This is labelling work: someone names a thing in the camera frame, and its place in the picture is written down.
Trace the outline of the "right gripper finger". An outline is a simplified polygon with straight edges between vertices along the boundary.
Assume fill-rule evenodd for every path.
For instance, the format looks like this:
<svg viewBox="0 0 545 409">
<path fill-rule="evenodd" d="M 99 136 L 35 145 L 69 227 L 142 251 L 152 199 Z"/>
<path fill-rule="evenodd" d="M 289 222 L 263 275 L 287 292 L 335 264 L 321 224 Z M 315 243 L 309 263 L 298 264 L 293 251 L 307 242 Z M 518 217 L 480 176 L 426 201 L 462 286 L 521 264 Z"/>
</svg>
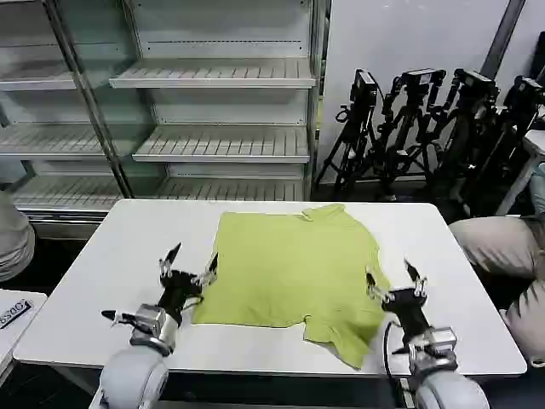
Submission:
<svg viewBox="0 0 545 409">
<path fill-rule="evenodd" d="M 425 286 L 427 283 L 427 278 L 422 277 L 416 267 L 414 267 L 406 258 L 404 259 L 404 265 L 408 275 L 410 276 L 411 281 L 414 284 L 414 293 L 416 297 L 425 297 L 426 291 Z"/>
<path fill-rule="evenodd" d="M 367 266 L 365 269 L 365 279 L 366 279 L 366 293 L 371 299 L 379 300 L 380 302 L 390 301 L 389 292 L 382 290 L 376 284 L 375 278 L 372 274 L 372 270 L 369 266 Z"/>
</svg>

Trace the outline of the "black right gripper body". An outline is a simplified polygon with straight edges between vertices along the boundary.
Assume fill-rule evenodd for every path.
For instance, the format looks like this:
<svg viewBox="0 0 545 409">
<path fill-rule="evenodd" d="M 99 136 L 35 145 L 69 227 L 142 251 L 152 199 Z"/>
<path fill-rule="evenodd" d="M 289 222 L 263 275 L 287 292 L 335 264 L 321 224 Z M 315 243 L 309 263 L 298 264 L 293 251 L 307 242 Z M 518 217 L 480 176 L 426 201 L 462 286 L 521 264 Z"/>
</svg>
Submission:
<svg viewBox="0 0 545 409">
<path fill-rule="evenodd" d="M 417 296 L 413 288 L 397 289 L 388 292 L 381 307 L 397 316 L 404 332 L 403 339 L 412 339 L 431 327 L 422 311 L 426 300 L 426 296 Z"/>
</svg>

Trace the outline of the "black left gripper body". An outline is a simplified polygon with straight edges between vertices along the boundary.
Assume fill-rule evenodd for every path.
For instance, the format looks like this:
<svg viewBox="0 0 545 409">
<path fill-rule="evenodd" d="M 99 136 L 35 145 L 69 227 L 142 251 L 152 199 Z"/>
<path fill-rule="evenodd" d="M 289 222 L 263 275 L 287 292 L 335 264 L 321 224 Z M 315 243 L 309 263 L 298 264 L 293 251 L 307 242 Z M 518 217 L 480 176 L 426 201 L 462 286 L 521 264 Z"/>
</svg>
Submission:
<svg viewBox="0 0 545 409">
<path fill-rule="evenodd" d="M 180 318 L 188 299 L 197 299 L 202 302 L 203 287 L 196 274 L 172 270 L 170 275 L 162 275 L 160 283 L 163 287 L 163 294 L 158 301 L 162 308 L 171 318 Z"/>
</svg>

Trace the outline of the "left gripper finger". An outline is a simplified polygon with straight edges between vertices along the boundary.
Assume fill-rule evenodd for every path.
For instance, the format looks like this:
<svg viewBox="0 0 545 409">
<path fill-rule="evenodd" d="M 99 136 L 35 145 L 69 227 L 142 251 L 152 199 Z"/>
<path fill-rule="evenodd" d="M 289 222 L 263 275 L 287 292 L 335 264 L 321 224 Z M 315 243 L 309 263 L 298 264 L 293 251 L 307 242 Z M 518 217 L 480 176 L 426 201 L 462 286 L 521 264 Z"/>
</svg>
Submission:
<svg viewBox="0 0 545 409">
<path fill-rule="evenodd" d="M 169 250 L 165 258 L 160 258 L 159 263 L 159 270 L 160 270 L 160 278 L 166 279 L 170 278 L 172 276 L 172 265 L 174 263 L 174 260 L 181 248 L 181 243 L 178 243 L 173 249 Z"/>
<path fill-rule="evenodd" d="M 210 258 L 207 267 L 202 274 L 198 274 L 192 278 L 192 283 L 198 286 L 208 286 L 217 278 L 218 253 L 214 253 Z"/>
</svg>

